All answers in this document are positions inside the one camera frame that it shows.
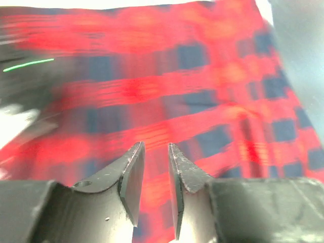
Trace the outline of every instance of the wrinkled cloth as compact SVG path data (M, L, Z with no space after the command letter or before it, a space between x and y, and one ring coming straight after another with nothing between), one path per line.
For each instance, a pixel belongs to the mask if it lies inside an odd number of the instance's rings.
M20 48L79 68L61 87L59 129L2 151L11 179L71 186L144 141L134 242L154 243L174 238L170 142L215 177L324 181L322 147L253 0L0 15L28 38Z

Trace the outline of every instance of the green line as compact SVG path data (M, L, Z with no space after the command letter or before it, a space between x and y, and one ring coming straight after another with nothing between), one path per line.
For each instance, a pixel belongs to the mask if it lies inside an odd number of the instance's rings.
M37 63L50 62L50 61L53 61L53 60L54 60L54 58L46 59L46 60L40 60L40 61L34 61L34 62L27 62L27 63L24 63L24 64L20 64L20 65L16 65L16 66L13 66L13 67L6 68L6 69L4 69L4 72L8 72L8 71L16 69L16 68L25 67L25 66L29 66L29 65L33 65L33 64L37 64Z

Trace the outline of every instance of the gray surface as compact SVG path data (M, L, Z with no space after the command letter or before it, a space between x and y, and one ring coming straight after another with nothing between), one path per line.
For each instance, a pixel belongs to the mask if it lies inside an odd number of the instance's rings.
M287 76L324 143L324 1L270 0Z

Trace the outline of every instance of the red fabric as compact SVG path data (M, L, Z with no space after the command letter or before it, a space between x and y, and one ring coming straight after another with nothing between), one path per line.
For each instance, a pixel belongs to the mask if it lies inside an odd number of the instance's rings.
M62 87L60 128L2 151L12 179L72 185L144 141L134 242L153 243L174 238L169 142L215 177L323 181L323 150L254 1L0 14L29 39L21 48L80 68Z

